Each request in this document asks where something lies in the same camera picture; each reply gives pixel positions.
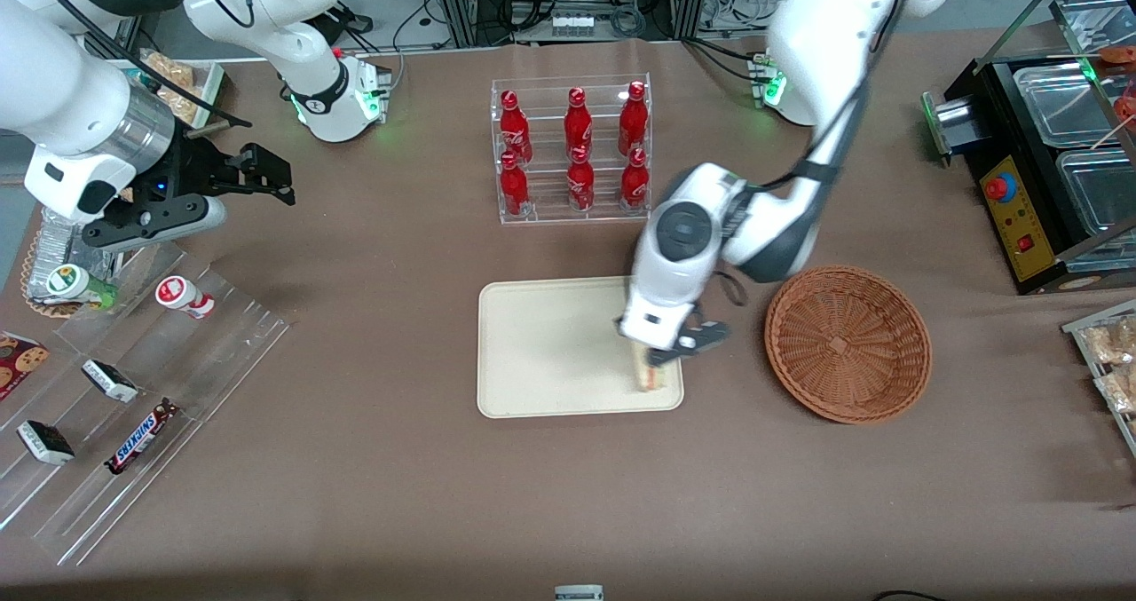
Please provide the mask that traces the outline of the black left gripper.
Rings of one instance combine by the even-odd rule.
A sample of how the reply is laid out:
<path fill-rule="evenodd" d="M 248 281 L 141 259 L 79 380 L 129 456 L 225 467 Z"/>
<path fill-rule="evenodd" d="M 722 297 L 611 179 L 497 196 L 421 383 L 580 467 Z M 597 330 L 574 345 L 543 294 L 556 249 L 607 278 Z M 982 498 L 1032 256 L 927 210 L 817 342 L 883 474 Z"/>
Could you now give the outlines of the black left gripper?
<path fill-rule="evenodd" d="M 661 368 L 666 364 L 682 365 L 690 357 L 698 357 L 703 347 L 703 337 L 699 333 L 680 334 L 670 350 L 649 349 L 646 351 L 646 366 L 649 368 Z"/>

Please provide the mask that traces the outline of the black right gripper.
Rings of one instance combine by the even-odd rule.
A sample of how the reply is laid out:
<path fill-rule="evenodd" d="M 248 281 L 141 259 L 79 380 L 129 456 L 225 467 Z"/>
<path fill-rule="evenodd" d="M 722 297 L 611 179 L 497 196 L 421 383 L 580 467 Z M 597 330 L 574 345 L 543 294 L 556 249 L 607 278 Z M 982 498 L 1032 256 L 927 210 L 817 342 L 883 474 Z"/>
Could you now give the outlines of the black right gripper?
<path fill-rule="evenodd" d="M 209 139 L 174 137 L 162 159 L 154 164 L 154 198 L 166 201 L 190 194 L 270 195 L 285 204 L 296 204 L 292 187 L 243 186 L 241 178 L 245 185 L 291 185 L 291 165 L 256 143 L 245 144 L 236 155 L 226 155 Z"/>

